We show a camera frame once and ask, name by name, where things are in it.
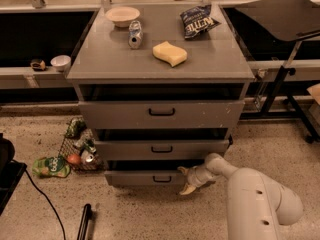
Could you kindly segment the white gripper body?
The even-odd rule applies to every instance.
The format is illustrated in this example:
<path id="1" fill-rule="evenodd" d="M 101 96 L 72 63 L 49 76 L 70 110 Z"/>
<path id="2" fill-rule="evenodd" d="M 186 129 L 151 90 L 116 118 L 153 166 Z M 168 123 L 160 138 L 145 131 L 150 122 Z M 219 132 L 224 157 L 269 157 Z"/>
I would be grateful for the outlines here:
<path id="1" fill-rule="evenodd" d="M 200 188 L 208 182 L 214 182 L 219 175 L 209 171 L 204 165 L 194 166 L 187 173 L 187 183 L 195 188 Z"/>

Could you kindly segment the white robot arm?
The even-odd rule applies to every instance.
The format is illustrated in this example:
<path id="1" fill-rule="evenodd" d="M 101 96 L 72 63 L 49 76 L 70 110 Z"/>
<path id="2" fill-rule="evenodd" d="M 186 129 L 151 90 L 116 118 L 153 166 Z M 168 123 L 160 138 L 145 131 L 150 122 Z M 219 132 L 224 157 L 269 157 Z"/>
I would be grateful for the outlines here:
<path id="1" fill-rule="evenodd" d="M 301 198 L 293 190 L 255 169 L 238 168 L 216 153 L 201 165 L 178 170 L 185 177 L 181 195 L 219 177 L 227 179 L 228 240 L 282 240 L 280 227 L 297 223 L 303 215 Z"/>

